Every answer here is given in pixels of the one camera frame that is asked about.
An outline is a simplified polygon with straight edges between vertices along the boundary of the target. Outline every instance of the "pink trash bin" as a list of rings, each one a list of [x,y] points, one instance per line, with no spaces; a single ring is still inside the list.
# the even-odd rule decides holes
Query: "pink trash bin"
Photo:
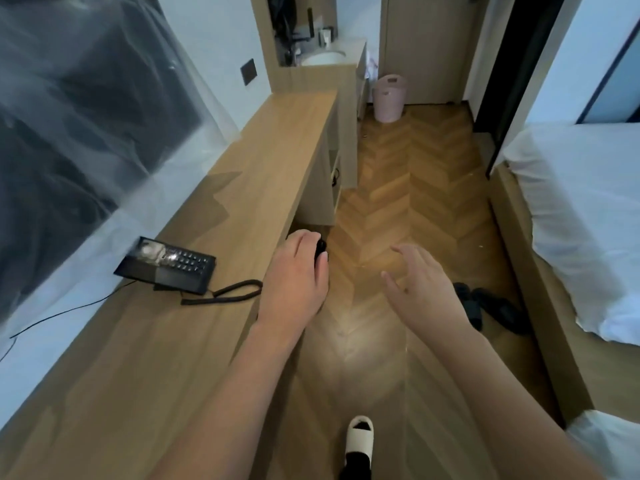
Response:
[[[406,79],[390,74],[376,82],[373,87],[373,111],[380,123],[393,123],[402,116],[406,97]]]

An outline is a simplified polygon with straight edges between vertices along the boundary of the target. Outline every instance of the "slipper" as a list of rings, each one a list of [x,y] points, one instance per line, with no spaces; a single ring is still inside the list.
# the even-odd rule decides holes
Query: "slipper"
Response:
[[[482,310],[473,298],[471,289],[464,283],[453,283],[453,289],[456,290],[456,295],[467,313],[471,326],[477,331],[482,331]]]
[[[484,288],[476,288],[471,296],[485,312],[510,332],[516,335],[531,333],[531,323],[526,313],[519,311],[507,298],[500,298]]]
[[[371,459],[373,457],[373,423],[366,416],[356,416],[349,423],[347,430],[347,448],[344,453],[344,464],[347,464],[348,455],[369,457],[369,469],[371,469]]]

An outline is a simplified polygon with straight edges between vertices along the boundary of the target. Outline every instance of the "wooden floor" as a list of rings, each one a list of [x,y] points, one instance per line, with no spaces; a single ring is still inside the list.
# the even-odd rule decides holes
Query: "wooden floor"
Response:
[[[357,414],[374,423],[375,479],[495,478],[451,378],[407,332],[381,292],[380,272],[402,280],[389,250],[416,242],[453,281],[518,303],[487,200],[484,168],[460,106],[411,106],[396,123],[364,122],[360,184],[342,193],[328,238],[330,291],[308,327],[273,446],[270,480],[336,478]],[[484,334],[554,418],[560,418],[535,341],[487,315]]]

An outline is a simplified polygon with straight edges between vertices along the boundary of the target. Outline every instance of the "wooden door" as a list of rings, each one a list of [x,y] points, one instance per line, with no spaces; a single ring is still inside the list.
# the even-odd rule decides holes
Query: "wooden door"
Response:
[[[408,79],[407,104],[462,99],[481,5],[472,0],[383,0],[381,75]]]

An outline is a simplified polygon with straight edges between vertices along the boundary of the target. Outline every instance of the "sink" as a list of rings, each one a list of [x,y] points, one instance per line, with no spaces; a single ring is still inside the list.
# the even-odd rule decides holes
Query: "sink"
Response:
[[[347,55],[338,50],[328,50],[319,54],[309,55],[302,60],[304,66],[327,66],[331,64],[344,64]]]

